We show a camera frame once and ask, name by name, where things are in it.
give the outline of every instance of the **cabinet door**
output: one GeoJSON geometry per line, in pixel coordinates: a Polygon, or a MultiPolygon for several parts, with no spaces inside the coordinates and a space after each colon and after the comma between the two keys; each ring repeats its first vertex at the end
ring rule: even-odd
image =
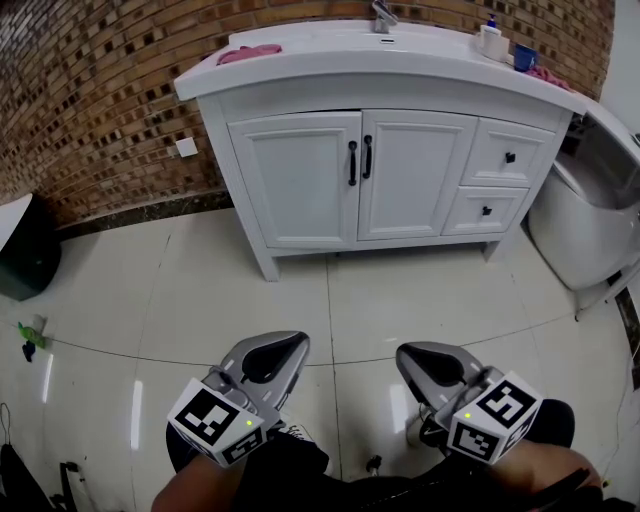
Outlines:
{"type": "Polygon", "coordinates": [[[361,117],[313,112],[229,124],[268,247],[339,249],[355,243],[361,117]]]}
{"type": "Polygon", "coordinates": [[[477,118],[439,112],[363,112],[358,240],[440,234],[477,118]]]}

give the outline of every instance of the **bathroom vanity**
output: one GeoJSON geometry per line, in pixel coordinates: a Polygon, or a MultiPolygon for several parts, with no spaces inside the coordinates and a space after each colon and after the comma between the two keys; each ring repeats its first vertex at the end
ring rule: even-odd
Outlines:
{"type": "Polygon", "coordinates": [[[267,280],[289,255],[483,242],[502,256],[586,108],[472,40],[403,23],[281,25],[232,35],[176,79],[267,280]],[[282,52],[216,65],[260,44],[282,52]]]}

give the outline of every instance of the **hand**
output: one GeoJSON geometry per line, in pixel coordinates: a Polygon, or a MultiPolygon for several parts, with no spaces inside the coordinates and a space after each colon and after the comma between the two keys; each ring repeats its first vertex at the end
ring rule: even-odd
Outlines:
{"type": "Polygon", "coordinates": [[[580,487],[601,487],[598,472],[584,456],[562,446],[523,439],[491,466],[489,472],[506,490],[533,495],[578,469],[589,470],[589,477],[580,487]]]}

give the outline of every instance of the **soap dispenser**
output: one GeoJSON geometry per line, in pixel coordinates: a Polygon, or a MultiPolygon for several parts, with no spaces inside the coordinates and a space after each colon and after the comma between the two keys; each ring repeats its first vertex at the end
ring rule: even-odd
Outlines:
{"type": "Polygon", "coordinates": [[[478,37],[478,50],[482,55],[499,62],[504,62],[508,46],[505,47],[502,31],[496,27],[496,17],[494,14],[491,15],[491,19],[486,25],[480,27],[478,37]]]}

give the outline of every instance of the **faucet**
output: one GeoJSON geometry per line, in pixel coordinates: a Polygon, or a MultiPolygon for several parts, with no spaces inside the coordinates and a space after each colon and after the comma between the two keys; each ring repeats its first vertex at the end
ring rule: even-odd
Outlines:
{"type": "Polygon", "coordinates": [[[373,0],[371,6],[377,14],[373,22],[373,31],[376,34],[388,34],[389,26],[396,25],[398,17],[389,10],[387,0],[373,0]]]}

